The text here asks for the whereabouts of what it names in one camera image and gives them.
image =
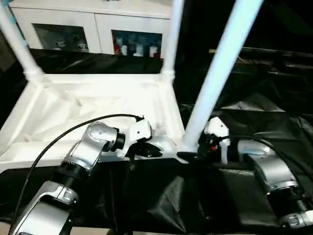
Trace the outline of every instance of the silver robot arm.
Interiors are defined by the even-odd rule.
[[[27,205],[12,227],[12,235],[60,235],[65,233],[73,205],[79,200],[102,151],[117,151],[124,157],[130,146],[152,137],[147,120],[136,122],[125,133],[102,122],[91,123],[80,141],[70,150]]]
[[[238,152],[241,159],[248,156],[280,226],[299,229],[313,225],[311,197],[272,149],[256,141],[242,140],[238,142]]]

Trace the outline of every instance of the black cloth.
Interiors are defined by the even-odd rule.
[[[157,73],[157,59],[102,54],[32,50],[49,73]],[[201,88],[207,65],[178,65],[174,88],[184,124]],[[4,106],[9,111],[26,81],[15,64],[2,78]],[[257,65],[234,68],[212,114],[219,116],[231,134],[262,134],[312,172],[313,98],[311,74],[269,73]],[[5,120],[7,113],[1,113]],[[236,161],[236,143],[229,158]],[[307,192],[313,184],[289,163]],[[51,176],[52,167],[37,168],[23,204]],[[28,169],[0,174],[0,220],[10,222]],[[280,234],[276,218],[253,172],[246,169],[182,165],[174,160],[101,163],[88,183],[73,218],[75,226],[110,227],[123,231],[159,233]]]

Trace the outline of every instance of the white cabinet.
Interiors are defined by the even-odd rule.
[[[93,13],[12,8],[30,48],[100,53]]]
[[[171,0],[14,0],[30,48],[164,57]]]

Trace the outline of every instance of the black cable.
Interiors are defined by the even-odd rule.
[[[64,136],[66,136],[68,133],[72,132],[73,130],[79,128],[79,127],[82,127],[84,125],[87,125],[89,123],[92,123],[94,121],[99,121],[99,120],[102,120],[102,119],[106,119],[106,118],[114,118],[114,117],[130,117],[130,118],[135,118],[137,121],[140,121],[140,120],[143,120],[142,117],[139,117],[139,116],[136,116],[136,115],[131,115],[131,114],[112,114],[112,115],[105,115],[105,116],[102,116],[102,117],[97,117],[97,118],[94,118],[94,119],[91,119],[91,120],[88,120],[88,121],[85,121],[83,123],[80,123],[70,129],[68,129],[67,131],[65,131],[64,133],[62,133],[61,135],[59,135],[57,138],[55,138],[50,144],[47,145],[47,147],[38,155],[38,157],[35,159],[35,161],[33,162],[33,164],[31,165],[31,168],[28,172],[28,175],[25,179],[25,182],[24,182],[24,185],[23,185],[23,188],[21,190],[21,193],[20,193],[20,196],[19,196],[19,199],[18,199],[18,202],[16,204],[16,207],[15,207],[15,211],[14,211],[14,214],[13,214],[13,220],[11,222],[11,225],[10,225],[10,230],[9,230],[9,235],[11,234],[11,229],[12,229],[12,225],[16,222],[17,220],[17,217],[18,217],[18,214],[19,214],[19,210],[20,210],[20,206],[21,206],[21,203],[22,203],[22,199],[23,199],[23,196],[24,196],[24,193],[25,193],[25,190],[26,190],[26,187],[28,185],[28,182],[30,180],[30,177],[32,176],[32,173],[33,171],[35,170],[35,167],[37,165],[37,163],[39,162],[39,160],[43,157],[43,155],[49,150],[49,148],[51,148],[57,141],[59,141],[61,138],[63,138]]]
[[[312,174],[309,173],[309,171],[306,169],[306,167],[304,165],[302,165],[299,161],[293,159],[292,157],[283,154],[281,151],[279,151],[277,148],[275,148],[273,146],[273,144],[265,141],[264,139],[262,139],[261,137],[256,137],[256,136],[250,136],[250,135],[229,135],[229,136],[224,136],[224,137],[217,137],[217,141],[220,142],[222,140],[225,139],[233,139],[233,138],[237,138],[237,139],[246,139],[246,140],[253,140],[253,141],[257,141],[259,143],[262,143],[264,145],[266,145],[267,147],[271,148],[274,152],[276,152],[276,154],[288,165],[288,161],[292,162],[295,166],[297,166],[313,183],[313,176]]]

